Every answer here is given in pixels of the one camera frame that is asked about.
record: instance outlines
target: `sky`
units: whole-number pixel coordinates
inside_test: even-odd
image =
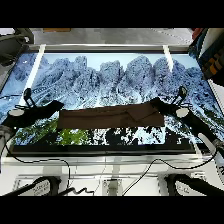
[[[68,58],[69,61],[75,61],[78,56],[87,57],[87,67],[91,67],[100,70],[100,65],[105,62],[114,62],[118,60],[123,66],[124,70],[127,68],[127,64],[140,55],[146,56],[149,61],[154,64],[156,60],[161,57],[165,57],[165,54],[139,54],[139,53],[45,53],[44,57],[50,64],[53,64],[56,59]],[[171,54],[171,57],[178,60],[185,68],[197,67],[199,68],[197,61],[191,58],[187,54]]]

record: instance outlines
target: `brown towel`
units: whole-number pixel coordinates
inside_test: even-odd
[[[59,129],[104,129],[127,127],[161,127],[164,116],[150,102],[141,104],[61,110]]]

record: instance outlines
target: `television screen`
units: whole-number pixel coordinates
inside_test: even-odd
[[[37,53],[24,53],[14,66],[1,96],[22,94]],[[187,54],[171,54],[167,60],[158,53],[44,53],[31,83],[37,106],[52,100],[64,109],[78,110],[103,106],[139,104],[155,97],[171,103],[180,86],[187,89],[183,104],[224,139],[223,114],[195,59]],[[22,97],[0,99],[0,122]],[[56,112],[16,133],[15,145],[43,142],[56,145],[142,145],[189,144],[200,142],[189,128],[172,117],[165,127],[71,130],[57,132]],[[55,141],[48,138],[57,135]]]

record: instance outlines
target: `mountain image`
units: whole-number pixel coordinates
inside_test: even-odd
[[[23,54],[14,67],[0,96],[21,94],[24,91],[37,54]],[[56,59],[49,63],[42,57],[32,85],[32,98],[38,106],[52,100],[65,104],[64,109],[138,104],[155,97],[171,103],[180,86],[187,89],[183,104],[207,123],[214,133],[224,139],[224,120],[217,101],[202,72],[197,67],[185,68],[173,60],[170,68],[165,57],[153,64],[144,55],[127,63],[126,68],[119,60],[106,61],[96,70],[88,67],[88,56]],[[20,97],[0,100],[0,121],[7,112],[19,103]],[[180,144],[200,142],[190,130],[172,117],[165,117],[165,127],[117,128],[99,130],[56,130],[58,113],[48,120],[37,121],[33,126],[20,129],[16,144]]]

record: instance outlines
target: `snowy mountain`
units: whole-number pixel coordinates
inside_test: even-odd
[[[35,58],[36,54],[24,54],[20,57],[1,96],[23,91]],[[185,69],[181,63],[173,60],[173,69],[170,71],[165,57],[152,65],[146,56],[141,55],[130,61],[125,71],[118,60],[102,63],[100,70],[96,71],[88,67],[85,56],[76,57],[74,62],[67,58],[57,59],[53,64],[42,57],[32,86],[32,98],[38,105],[59,100],[69,110],[142,103],[157,96],[170,103],[177,95],[180,85],[185,86],[188,91],[184,103],[192,104],[193,112],[211,127],[224,130],[222,113],[208,83],[202,80],[200,69]],[[16,103],[18,98],[12,98],[11,101],[0,100],[1,121],[5,118],[6,111]],[[150,131],[137,128],[134,134],[130,133],[132,140],[137,138],[139,144],[164,143],[168,129],[182,138],[190,138],[189,131],[169,117],[166,118],[166,128],[152,128]],[[108,131],[96,130],[95,138],[103,138],[106,144]],[[220,131],[217,130],[216,133],[224,139]]]

